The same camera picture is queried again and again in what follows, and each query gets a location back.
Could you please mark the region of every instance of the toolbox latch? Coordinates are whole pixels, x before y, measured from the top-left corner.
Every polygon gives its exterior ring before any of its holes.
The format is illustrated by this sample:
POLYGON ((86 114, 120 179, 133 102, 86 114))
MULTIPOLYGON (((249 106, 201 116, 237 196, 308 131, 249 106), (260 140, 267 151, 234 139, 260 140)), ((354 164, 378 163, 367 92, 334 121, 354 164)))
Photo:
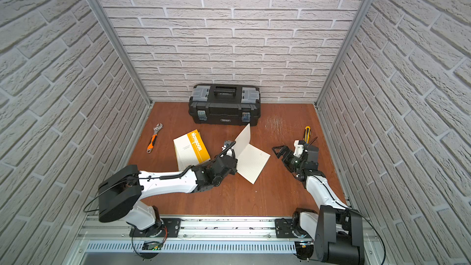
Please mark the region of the toolbox latch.
POLYGON ((208 120, 208 117, 206 116, 206 111, 205 110, 199 110, 198 111, 198 118, 201 120, 201 121, 206 121, 208 120))
POLYGON ((250 122, 250 112, 242 112, 242 122, 250 122))

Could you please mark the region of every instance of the orange wrench handle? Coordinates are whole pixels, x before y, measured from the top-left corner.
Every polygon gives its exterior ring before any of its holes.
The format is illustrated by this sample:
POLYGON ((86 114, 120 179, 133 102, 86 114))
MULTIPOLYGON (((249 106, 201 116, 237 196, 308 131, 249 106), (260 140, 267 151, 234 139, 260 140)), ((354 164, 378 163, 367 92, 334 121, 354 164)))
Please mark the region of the orange wrench handle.
POLYGON ((151 152, 154 148, 154 144, 156 144, 157 134, 152 135, 152 139, 150 139, 149 146, 147 147, 147 152, 151 152))

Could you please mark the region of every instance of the toolbox handle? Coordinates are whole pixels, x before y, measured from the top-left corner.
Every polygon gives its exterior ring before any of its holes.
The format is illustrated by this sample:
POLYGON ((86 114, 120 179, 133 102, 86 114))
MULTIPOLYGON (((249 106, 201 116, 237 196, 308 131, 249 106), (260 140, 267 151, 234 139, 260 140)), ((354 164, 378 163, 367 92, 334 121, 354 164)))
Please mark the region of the toolbox handle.
POLYGON ((236 97, 236 87, 216 86, 214 89, 214 96, 233 99, 236 97))

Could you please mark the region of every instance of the white arm segment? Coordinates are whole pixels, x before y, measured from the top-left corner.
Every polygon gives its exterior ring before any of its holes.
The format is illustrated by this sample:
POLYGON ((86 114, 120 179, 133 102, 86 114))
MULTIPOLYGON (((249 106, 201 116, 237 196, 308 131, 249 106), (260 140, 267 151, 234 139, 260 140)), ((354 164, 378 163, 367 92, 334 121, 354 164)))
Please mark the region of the white arm segment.
MULTIPOLYGON (((170 176, 180 174, 181 172, 165 172, 154 173, 141 171, 139 178, 153 178, 160 176, 170 176)), ((154 208, 141 202, 141 199, 151 197, 153 195, 171 193, 171 192, 184 192, 189 193, 195 190, 196 175, 193 171, 188 170, 181 178, 160 180, 158 178, 149 180, 139 180, 141 186, 144 186, 139 200, 134 204, 132 210, 122 219, 134 226, 139 230, 144 230, 151 227, 156 222, 156 213, 154 208)))
MULTIPOLYGON (((312 195, 315 203, 320 208, 321 205, 332 206, 336 209, 345 210, 346 205, 337 197, 337 195, 330 188, 327 179, 322 176, 309 176, 306 180, 306 189, 312 195)), ((319 215, 312 212, 301 212, 299 217, 299 224, 304 231, 309 233, 312 238, 315 238, 315 230, 317 228, 317 220, 319 215)), ((341 231, 342 226, 337 224, 337 231, 341 231)))
POLYGON ((312 195, 319 209, 321 205, 325 205, 345 210, 346 205, 333 192, 325 177, 308 176, 306 190, 312 195))

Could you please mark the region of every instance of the toolbox lid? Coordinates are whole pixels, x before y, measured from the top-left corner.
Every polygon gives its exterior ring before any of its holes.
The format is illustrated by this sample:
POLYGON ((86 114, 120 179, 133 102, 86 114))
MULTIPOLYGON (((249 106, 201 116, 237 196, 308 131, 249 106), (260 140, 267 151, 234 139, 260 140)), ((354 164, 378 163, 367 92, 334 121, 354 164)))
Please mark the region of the toolbox lid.
POLYGON ((260 92, 255 87, 242 87, 241 103, 255 103, 260 99, 260 92))
POLYGON ((193 88, 193 92, 191 92, 191 96, 193 97, 193 101, 195 102, 206 102, 208 101, 208 94, 209 94, 209 85, 198 85, 193 88))

